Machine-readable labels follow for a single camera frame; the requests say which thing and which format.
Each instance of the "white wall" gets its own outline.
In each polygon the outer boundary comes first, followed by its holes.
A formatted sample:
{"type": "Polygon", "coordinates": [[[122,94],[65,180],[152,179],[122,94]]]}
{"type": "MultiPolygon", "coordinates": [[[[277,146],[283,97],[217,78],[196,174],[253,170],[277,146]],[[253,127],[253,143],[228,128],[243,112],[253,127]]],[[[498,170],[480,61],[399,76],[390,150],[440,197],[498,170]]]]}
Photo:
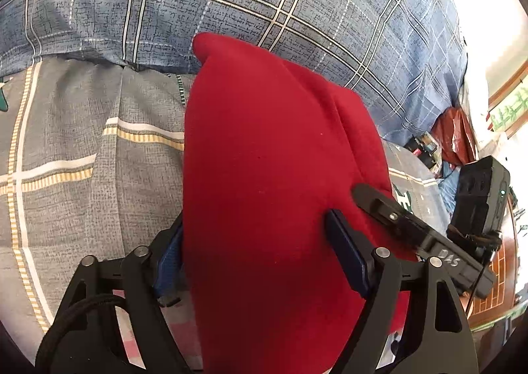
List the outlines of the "white wall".
{"type": "Polygon", "coordinates": [[[528,58],[528,16],[518,0],[455,0],[470,47],[486,68],[489,94],[528,58]]]}

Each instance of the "blue bedding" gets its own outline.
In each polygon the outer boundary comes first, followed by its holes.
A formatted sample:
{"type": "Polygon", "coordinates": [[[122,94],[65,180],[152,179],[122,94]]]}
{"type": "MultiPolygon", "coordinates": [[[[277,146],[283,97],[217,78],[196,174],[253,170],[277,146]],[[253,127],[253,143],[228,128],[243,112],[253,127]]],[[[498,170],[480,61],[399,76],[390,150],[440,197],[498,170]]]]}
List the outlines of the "blue bedding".
{"type": "Polygon", "coordinates": [[[432,128],[466,69],[453,0],[1,0],[0,76],[56,54],[196,73],[201,31],[356,91],[381,137],[399,145],[432,128]]]}

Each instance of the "brown bag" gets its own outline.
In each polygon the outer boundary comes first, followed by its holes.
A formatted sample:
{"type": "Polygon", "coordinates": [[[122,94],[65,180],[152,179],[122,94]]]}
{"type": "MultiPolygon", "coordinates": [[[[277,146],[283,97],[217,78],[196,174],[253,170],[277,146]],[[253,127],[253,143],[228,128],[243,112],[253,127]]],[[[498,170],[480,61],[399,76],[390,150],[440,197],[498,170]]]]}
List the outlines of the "brown bag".
{"type": "Polygon", "coordinates": [[[442,159],[455,166],[463,166],[476,160],[473,130],[461,107],[449,107],[441,114],[431,135],[442,146],[442,159]]]}

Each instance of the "silver screw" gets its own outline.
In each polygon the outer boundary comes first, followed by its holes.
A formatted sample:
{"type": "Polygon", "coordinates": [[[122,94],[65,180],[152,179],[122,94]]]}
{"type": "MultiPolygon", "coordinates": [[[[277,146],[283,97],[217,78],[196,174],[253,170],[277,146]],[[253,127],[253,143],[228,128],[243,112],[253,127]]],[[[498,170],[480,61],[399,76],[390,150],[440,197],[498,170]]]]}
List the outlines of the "silver screw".
{"type": "Polygon", "coordinates": [[[96,260],[96,257],[94,257],[93,255],[87,255],[83,259],[81,259],[81,264],[84,265],[85,267],[89,267],[95,262],[95,260],[96,260]]]}
{"type": "Polygon", "coordinates": [[[138,246],[134,249],[134,255],[141,257],[147,255],[149,252],[149,248],[146,246],[138,246]]]}
{"type": "Polygon", "coordinates": [[[380,258],[388,258],[390,255],[389,249],[386,247],[377,247],[376,248],[376,255],[378,255],[380,258]]]}
{"type": "Polygon", "coordinates": [[[439,268],[439,267],[442,266],[442,260],[440,258],[435,257],[435,256],[431,257],[429,262],[431,263],[431,265],[433,267],[439,268]]]}

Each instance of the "folded red clothing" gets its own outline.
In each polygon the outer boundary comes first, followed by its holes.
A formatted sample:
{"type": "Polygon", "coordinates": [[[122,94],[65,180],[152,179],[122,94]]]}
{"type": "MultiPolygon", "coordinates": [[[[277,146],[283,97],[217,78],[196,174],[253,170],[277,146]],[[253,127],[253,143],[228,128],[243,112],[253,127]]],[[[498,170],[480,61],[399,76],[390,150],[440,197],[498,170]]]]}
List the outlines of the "folded red clothing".
{"type": "MultiPolygon", "coordinates": [[[[204,370],[322,374],[363,307],[324,213],[340,209],[373,245],[414,257],[350,197],[360,182],[391,196],[376,127],[358,95],[266,50],[204,33],[194,52],[183,256],[204,370]]],[[[394,329],[407,302],[401,293],[394,329]]]]}

